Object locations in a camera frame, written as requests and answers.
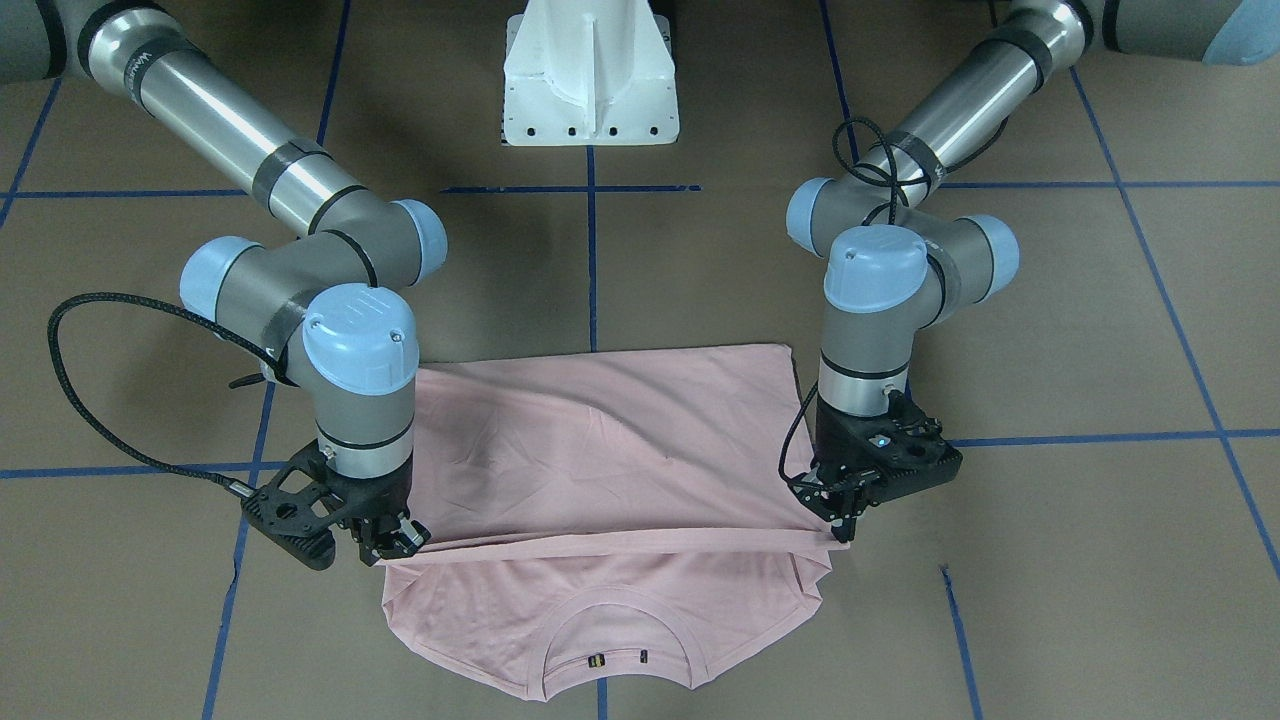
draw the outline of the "blue cap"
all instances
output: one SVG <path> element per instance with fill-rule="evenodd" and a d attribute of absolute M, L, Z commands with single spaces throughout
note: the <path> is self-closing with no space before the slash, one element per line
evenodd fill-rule
<path fill-rule="evenodd" d="M 385 287 L 347 283 L 317 295 L 302 347 L 326 380 L 357 395 L 390 395 L 417 373 L 413 311 Z"/>
<path fill-rule="evenodd" d="M 218 313 L 218 293 L 223 288 L 223 281 L 241 254 L 251 247 L 262 246 L 229 234 L 200 246 L 187 260 L 178 281 L 178 296 L 182 297 L 183 306 L 206 320 L 216 322 L 214 315 Z"/>
<path fill-rule="evenodd" d="M 791 195 L 791 202 L 787 202 L 787 234 L 796 241 L 796 245 L 818 258 L 822 255 L 813 246 L 813 206 L 818 202 L 818 193 L 828 182 L 831 178 L 813 178 L 796 188 Z"/>
<path fill-rule="evenodd" d="M 978 302 L 986 302 L 988 297 L 1005 290 L 1018 274 L 1021 263 L 1021 250 L 1018 249 L 1018 237 L 1014 231 L 1000 218 L 991 215 L 965 215 L 961 218 L 978 225 L 982 234 L 987 236 L 987 245 L 991 247 L 991 287 L 987 295 Z"/>
<path fill-rule="evenodd" d="M 1204 50 L 1206 65 L 1256 65 L 1280 51 L 1280 0 L 1244 0 Z"/>
<path fill-rule="evenodd" d="M 422 278 L 440 269 L 444 258 L 449 254 L 449 236 L 444 232 L 444 223 L 425 204 L 417 200 L 392 200 L 392 205 L 399 205 L 408 213 L 417 228 L 417 242 L 421 246 L 421 263 L 417 268 L 417 279 L 410 284 L 422 282 Z"/>
<path fill-rule="evenodd" d="M 827 301 L 845 313 L 879 313 L 906 302 L 929 272 L 924 238 L 900 225 L 859 225 L 836 236 L 827 260 Z"/>

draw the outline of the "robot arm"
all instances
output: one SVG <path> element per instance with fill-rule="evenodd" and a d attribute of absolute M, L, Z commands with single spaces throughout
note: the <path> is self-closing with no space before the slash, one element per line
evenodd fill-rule
<path fill-rule="evenodd" d="M 216 238 L 187 263 L 188 310 L 265 350 L 266 379 L 307 391 L 316 441 L 261 488 L 234 483 L 255 528 L 314 569 L 334 559 L 330 525 L 361 559 L 412 555 L 430 537 L 408 518 L 413 314 L 393 288 L 444 261 L 439 218 L 384 202 L 315 142 L 218 72 L 145 0 L 0 1 L 0 82 L 86 76 L 132 99 L 232 178 L 300 240 L 276 250 Z M 282 489 L 291 473 L 311 483 Z"/>
<path fill-rule="evenodd" d="M 855 172 L 812 179 L 792 196 L 787 232 L 827 259 L 827 309 L 814 468 L 788 482 L 841 542 L 865 507 L 955 478 L 960 452 L 904 395 L 914 336 L 1018 272 L 1018 242 L 1002 222 L 947 223 L 915 206 L 1023 100 L 1097 45 L 1096 35 L 1111 50 L 1257 63 L 1280 49 L 1280 3 L 1170 12 L 1156 0 L 1014 0 L 1007 19 Z"/>

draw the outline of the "pink fabric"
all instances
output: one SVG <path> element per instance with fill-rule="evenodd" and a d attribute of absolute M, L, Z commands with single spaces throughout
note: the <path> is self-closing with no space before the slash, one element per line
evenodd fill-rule
<path fill-rule="evenodd" d="M 526 700 L 712 680 L 817 611 L 842 547 L 777 477 L 797 409 L 778 345 L 421 370 L 410 509 L 433 539 L 385 564 L 392 632 Z M 809 459 L 801 424 L 788 471 Z"/>

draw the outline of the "white plastic bracket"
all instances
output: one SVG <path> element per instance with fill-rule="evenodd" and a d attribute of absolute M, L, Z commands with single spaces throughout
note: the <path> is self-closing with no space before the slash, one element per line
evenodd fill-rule
<path fill-rule="evenodd" d="M 680 113 L 669 37 L 669 22 L 645 0 L 529 0 L 525 13 L 507 22 L 506 141 L 675 142 Z"/>

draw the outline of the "blue tape grid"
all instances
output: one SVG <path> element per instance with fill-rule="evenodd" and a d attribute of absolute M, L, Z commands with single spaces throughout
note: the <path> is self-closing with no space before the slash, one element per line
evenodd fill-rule
<path fill-rule="evenodd" d="M 819 9 L 823 20 L 823 31 L 827 40 L 828 53 L 831 55 L 832 73 L 836 82 L 836 88 L 840 99 L 841 113 L 847 119 L 851 117 L 851 110 L 849 106 L 849 99 L 845 92 L 844 74 L 840 65 L 838 53 L 836 50 L 835 33 L 831 26 L 831 18 L 828 12 L 828 5 L 826 0 L 819 0 Z M 344 0 L 342 9 L 342 19 L 339 20 L 338 38 L 335 42 L 333 64 L 330 68 L 329 83 L 325 92 L 324 106 L 321 111 L 320 126 L 317 128 L 317 141 L 323 142 L 328 131 L 328 123 L 333 108 L 333 99 L 337 88 L 337 82 L 339 77 L 342 51 L 346 44 L 347 28 L 349 24 L 351 15 L 351 0 Z M 1217 439 L 1222 447 L 1224 454 L 1231 466 L 1233 475 L 1235 477 L 1236 484 L 1239 487 L 1242 498 L 1253 518 L 1254 525 L 1258 532 L 1258 537 L 1267 552 L 1271 561 L 1272 569 L 1275 570 L 1277 578 L 1280 578 L 1280 559 L 1277 559 L 1275 544 L 1271 539 L 1270 532 L 1262 519 L 1262 515 L 1257 507 L 1253 498 L 1253 493 L 1240 470 L 1239 462 L 1235 457 L 1234 448 L 1231 446 L 1231 439 L 1239 438 L 1271 438 L 1280 437 L 1280 428 L 1251 428 L 1251 429 L 1226 429 L 1222 425 L 1221 418 L 1213 405 L 1212 397 L 1210 396 L 1208 387 L 1204 383 L 1203 375 L 1199 370 L 1199 365 L 1196 360 L 1194 352 L 1192 351 L 1190 342 L 1187 338 L 1185 331 L 1183 329 L 1181 320 L 1178 316 L 1178 311 L 1174 306 L 1172 299 L 1170 297 L 1167 288 L 1165 287 L 1164 278 L 1160 274 L 1160 269 L 1156 264 L 1155 256 L 1151 251 L 1149 243 L 1147 242 L 1146 233 L 1138 219 L 1138 214 L 1133 208 L 1133 202 L 1129 199 L 1129 188 L 1248 188 L 1248 187 L 1280 187 L 1280 181 L 1142 181 L 1142 182 L 1125 182 L 1116 168 L 1115 160 L 1111 155 L 1110 145 L 1106 141 L 1106 136 L 1102 127 L 1097 119 L 1093 106 L 1089 102 L 1088 95 L 1084 90 L 1084 85 L 1079 78 L 1075 69 L 1071 70 L 1071 79 L 1075 83 L 1076 91 L 1079 94 L 1080 101 L 1084 105 L 1085 113 L 1089 117 L 1089 122 L 1093 126 L 1094 133 L 1098 138 L 1098 143 L 1106 158 L 1108 169 L 1111 172 L 1111 181 L 1047 181 L 1047 182 L 947 182 L 945 187 L 954 190 L 1057 190 L 1057 188 L 1100 188 L 1100 190 L 1116 190 L 1121 195 L 1125 210 L 1129 215 L 1129 220 L 1134 228 L 1134 233 L 1139 245 L 1142 246 L 1143 255 L 1146 258 L 1148 269 L 1152 273 L 1156 287 L 1160 292 L 1161 300 L 1165 304 L 1166 313 L 1169 314 L 1170 322 L 1174 325 L 1175 333 L 1179 338 L 1179 343 L 1183 348 L 1183 354 L 1190 365 L 1192 373 L 1196 378 L 1197 387 L 1201 392 L 1201 397 L 1204 401 L 1206 409 L 1212 419 L 1213 430 L 1188 430 L 1188 432 L 1164 432 L 1164 433 L 1114 433 L 1114 434 L 1080 434 L 1080 436 L 1044 436 L 1044 437 L 996 437 L 996 438 L 968 438 L 955 441 L 959 447 L 1011 447 L 1011 446 L 1033 446 L 1033 445 L 1079 445 L 1079 443 L 1123 443 L 1123 442 L 1174 442 L 1174 441 L 1198 441 L 1198 439 Z M 44 131 L 45 123 L 49 114 L 54 106 L 54 101 L 58 97 L 59 90 L 61 87 L 61 81 L 55 79 L 49 88 L 45 102 L 41 111 L 36 119 L 35 127 L 32 129 L 31 137 L 23 151 L 22 160 L 14 174 L 14 178 L 6 192 L 0 193 L 3 199 L 3 205 L 0 205 L 0 228 L 4 227 L 5 220 L 9 217 L 10 209 L 17 200 L 56 200 L 56 199 L 86 199 L 86 197 L 106 197 L 106 199 L 129 199 L 129 197 L 227 197 L 227 196 L 241 196 L 244 195 L 243 191 L 234 188 L 207 188 L 207 190 L 136 190 L 136 191 L 22 191 L 22 179 L 27 172 L 31 163 L 32 155 L 37 147 L 37 143 Z M 589 274 L 589 305 L 590 305 L 590 337 L 591 337 L 591 350 L 598 348 L 598 309 L 596 309 L 596 291 L 598 291 L 598 278 L 596 278 L 596 205 L 595 199 L 598 193 L 614 193 L 614 192 L 699 192 L 701 186 L 699 184 L 652 184 L 652 186 L 608 186 L 596 184 L 595 182 L 595 150 L 594 147 L 586 149 L 586 184 L 584 186 L 480 186 L 480 187 L 448 187 L 443 190 L 444 193 L 458 193 L 458 195 L 520 195 L 520 193 L 584 193 L 588 197 L 588 274 Z M 250 474 L 250 482 L 256 484 L 259 474 L 261 471 L 271 471 L 282 468 L 284 464 L 280 461 L 264 461 L 262 454 L 265 450 L 266 432 L 270 423 L 271 405 L 274 397 L 274 386 L 268 386 L 264 393 L 262 410 L 259 424 L 259 433 L 255 442 L 253 457 L 250 462 L 223 462 L 223 464 L 202 464 L 196 465 L 201 469 L 214 470 L 214 471 L 247 471 Z M 95 477 L 95 475 L 125 475 L 125 474 L 151 474 L 157 473 L 156 470 L 147 466 L 93 466 L 93 468 L 42 468 L 42 469 L 14 469 L 14 470 L 0 470 L 0 479 L 29 479 L 29 478 L 70 478 L 70 477 Z M 230 623 L 234 612 L 236 593 L 239 583 L 239 570 L 243 564 L 244 544 L 247 538 L 247 524 L 243 520 L 239 524 L 236 551 L 233 555 L 233 578 L 227 589 L 227 597 L 223 603 L 221 621 L 219 625 L 218 639 L 215 643 L 214 659 L 210 665 L 209 684 L 206 688 L 206 697 L 204 705 L 202 717 L 212 717 L 214 707 L 216 703 L 218 685 L 221 676 L 223 659 L 227 650 L 227 639 L 230 632 Z M 968 639 L 964 632 L 964 621 L 960 615 L 960 607 L 955 598 L 952 578 L 950 569 L 946 566 L 941 568 L 943 584 L 947 593 L 947 601 L 952 612 L 952 621 L 956 632 L 956 642 L 960 650 L 961 661 L 965 670 L 965 682 L 969 689 L 970 705 L 975 719 L 982 719 L 982 705 L 978 693 L 977 680 L 974 676 L 972 659 L 969 656 Z M 600 719 L 605 719 L 608 715 L 608 683 L 604 679 L 596 682 L 596 712 Z"/>

